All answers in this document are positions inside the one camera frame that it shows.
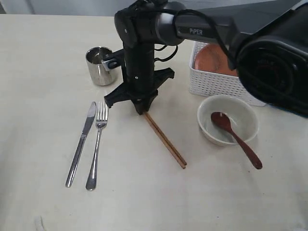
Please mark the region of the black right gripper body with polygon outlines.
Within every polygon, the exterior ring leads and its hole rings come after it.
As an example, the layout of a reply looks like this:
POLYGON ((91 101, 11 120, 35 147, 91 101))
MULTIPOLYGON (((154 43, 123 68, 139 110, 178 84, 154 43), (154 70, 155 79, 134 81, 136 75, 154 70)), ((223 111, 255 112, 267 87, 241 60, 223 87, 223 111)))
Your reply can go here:
POLYGON ((127 77, 127 80, 104 97, 109 108, 117 102, 144 99, 151 95, 158 95, 158 88, 169 78, 174 78, 175 72, 171 68, 155 70, 152 76, 127 77))

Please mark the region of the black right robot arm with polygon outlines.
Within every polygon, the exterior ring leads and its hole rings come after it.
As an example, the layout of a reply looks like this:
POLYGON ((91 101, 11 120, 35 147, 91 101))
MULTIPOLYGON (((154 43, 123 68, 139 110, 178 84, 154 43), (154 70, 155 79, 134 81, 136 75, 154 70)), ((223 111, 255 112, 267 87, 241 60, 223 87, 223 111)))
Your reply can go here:
POLYGON ((177 47, 184 40, 214 43, 227 56, 243 87, 258 100, 308 115, 308 3, 273 0, 200 10, 179 2, 138 0, 114 17, 123 48, 104 57, 121 67, 123 83, 105 96, 108 107, 131 101, 147 112, 158 88, 174 77, 155 70, 155 45, 177 47))

